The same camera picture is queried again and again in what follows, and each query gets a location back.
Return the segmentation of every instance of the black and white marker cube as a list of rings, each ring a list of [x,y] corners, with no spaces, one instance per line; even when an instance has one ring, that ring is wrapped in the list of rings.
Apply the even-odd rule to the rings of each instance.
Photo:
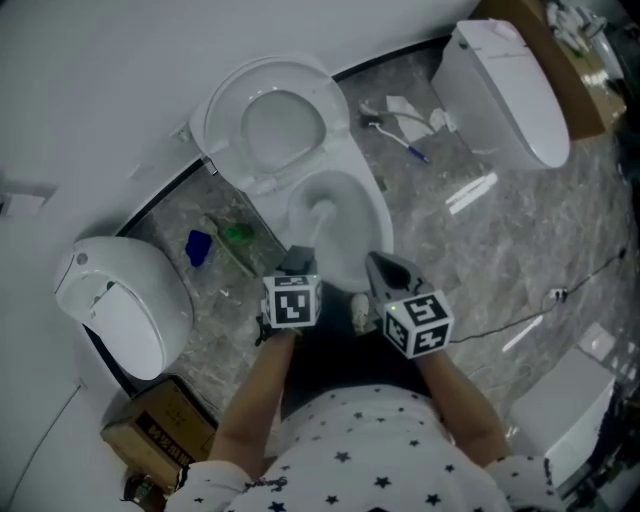
[[[384,335],[404,355],[414,357],[449,344],[454,317],[441,291],[384,305]]]
[[[262,278],[262,313],[274,328],[316,324],[322,307],[320,276],[268,276]]]

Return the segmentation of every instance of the black pants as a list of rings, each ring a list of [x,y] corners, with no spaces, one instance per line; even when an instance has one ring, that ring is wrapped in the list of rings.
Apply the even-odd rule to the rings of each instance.
[[[318,323],[296,341],[282,396],[282,419],[327,391],[389,384],[429,396],[417,366],[381,332],[356,336],[350,296],[324,283]]]

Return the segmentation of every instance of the cardboard box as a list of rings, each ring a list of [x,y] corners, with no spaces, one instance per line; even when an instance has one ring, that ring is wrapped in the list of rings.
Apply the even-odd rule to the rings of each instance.
[[[216,427],[172,377],[135,396],[100,435],[132,470],[170,492],[181,468],[207,459]]]
[[[604,64],[600,56],[592,48],[585,57],[577,57],[557,41],[541,0],[481,0],[470,17],[506,20],[518,29],[558,98],[571,140],[605,133],[626,112],[620,94],[601,79]]]

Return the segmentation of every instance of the star print shirt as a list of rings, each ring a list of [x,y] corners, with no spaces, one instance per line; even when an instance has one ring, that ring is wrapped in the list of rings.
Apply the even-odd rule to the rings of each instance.
[[[328,392],[283,423],[285,450],[256,481],[229,462],[191,464],[167,512],[564,510],[541,457],[480,468],[429,399],[392,386]]]

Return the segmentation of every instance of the forearm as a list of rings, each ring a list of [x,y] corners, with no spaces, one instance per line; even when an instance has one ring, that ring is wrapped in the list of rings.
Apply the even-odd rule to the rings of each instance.
[[[259,471],[289,369],[295,334],[267,340],[247,379],[231,400],[211,450],[212,460],[231,460],[251,476]]]
[[[456,444],[485,466],[510,453],[495,410],[444,351],[417,360],[433,401]]]

